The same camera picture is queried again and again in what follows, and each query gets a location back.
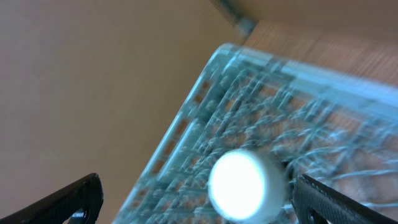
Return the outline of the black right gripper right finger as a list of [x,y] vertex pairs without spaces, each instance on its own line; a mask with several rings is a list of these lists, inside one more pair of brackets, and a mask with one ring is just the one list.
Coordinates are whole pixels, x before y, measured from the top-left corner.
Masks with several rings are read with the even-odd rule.
[[300,224],[397,224],[305,174],[296,178],[292,205]]

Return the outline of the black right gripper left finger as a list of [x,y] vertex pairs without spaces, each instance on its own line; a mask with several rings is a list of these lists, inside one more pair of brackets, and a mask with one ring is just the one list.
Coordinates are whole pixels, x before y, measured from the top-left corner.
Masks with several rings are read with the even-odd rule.
[[103,188],[96,173],[48,195],[16,213],[1,219],[1,224],[95,224],[103,199]]

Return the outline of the grey-green bowl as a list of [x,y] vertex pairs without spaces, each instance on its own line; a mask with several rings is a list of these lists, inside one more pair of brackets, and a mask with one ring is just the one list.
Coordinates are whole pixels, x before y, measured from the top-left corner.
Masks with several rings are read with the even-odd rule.
[[222,155],[208,178],[208,196],[223,218],[235,223],[272,223],[287,199],[282,168],[261,153],[235,149]]

